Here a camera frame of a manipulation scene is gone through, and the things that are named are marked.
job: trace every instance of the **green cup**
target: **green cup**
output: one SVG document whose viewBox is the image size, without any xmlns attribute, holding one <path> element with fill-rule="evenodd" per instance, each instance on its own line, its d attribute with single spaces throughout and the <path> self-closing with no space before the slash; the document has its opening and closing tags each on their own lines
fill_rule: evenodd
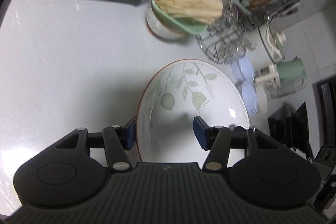
<svg viewBox="0 0 336 224">
<path fill-rule="evenodd" d="M 301 58 L 289 62 L 277 63 L 280 81 L 294 81 L 306 77 L 305 67 Z"/>
</svg>

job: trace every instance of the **green basket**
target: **green basket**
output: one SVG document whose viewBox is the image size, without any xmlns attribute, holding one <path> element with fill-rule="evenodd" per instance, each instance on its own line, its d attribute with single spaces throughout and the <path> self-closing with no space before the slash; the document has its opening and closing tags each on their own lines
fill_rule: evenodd
<svg viewBox="0 0 336 224">
<path fill-rule="evenodd" d="M 198 22 L 190 18 L 173 18 L 162 11 L 152 0 L 152 7 L 155 16 L 170 30 L 177 33 L 188 33 L 192 35 L 204 32 L 207 29 L 207 24 Z"/>
</svg>

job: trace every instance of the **white kettle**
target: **white kettle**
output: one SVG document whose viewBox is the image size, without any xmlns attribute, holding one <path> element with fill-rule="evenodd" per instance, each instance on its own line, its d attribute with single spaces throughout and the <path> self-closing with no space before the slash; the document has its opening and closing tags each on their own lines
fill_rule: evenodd
<svg viewBox="0 0 336 224">
<path fill-rule="evenodd" d="M 246 51 L 246 56 L 251 60 L 255 71 L 284 61 L 285 55 L 282 48 L 286 37 L 283 32 L 276 31 L 268 24 L 264 24 L 250 32 L 248 39 L 256 46 L 254 51 Z"/>
</svg>

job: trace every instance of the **green container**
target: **green container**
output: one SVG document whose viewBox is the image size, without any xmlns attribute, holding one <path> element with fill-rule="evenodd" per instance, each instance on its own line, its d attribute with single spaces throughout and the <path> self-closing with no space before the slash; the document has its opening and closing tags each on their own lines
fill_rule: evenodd
<svg viewBox="0 0 336 224">
<path fill-rule="evenodd" d="M 198 22 L 190 18 L 172 18 L 170 15 L 162 11 L 152 0 L 152 7 L 155 16 L 163 25 L 177 33 L 188 33 L 192 35 L 200 34 L 207 29 L 207 24 Z"/>
<path fill-rule="evenodd" d="M 289 62 L 277 63 L 277 71 L 282 81 L 295 81 L 306 77 L 305 67 L 301 58 L 295 58 Z"/>
</svg>

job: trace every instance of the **white countertop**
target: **white countertop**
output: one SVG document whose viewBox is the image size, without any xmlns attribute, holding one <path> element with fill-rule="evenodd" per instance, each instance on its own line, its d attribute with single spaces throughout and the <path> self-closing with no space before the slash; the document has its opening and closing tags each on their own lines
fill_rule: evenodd
<svg viewBox="0 0 336 224">
<path fill-rule="evenodd" d="M 12 177 L 29 158 L 75 128 L 98 132 L 127 122 L 168 63 L 208 61 L 194 37 L 155 38 L 147 5 L 12 0 L 0 28 L 0 214 L 21 205 Z M 217 67 L 232 79 L 229 66 Z M 251 124 L 267 131 L 268 115 Z M 136 161 L 137 152 L 130 154 Z"/>
</svg>

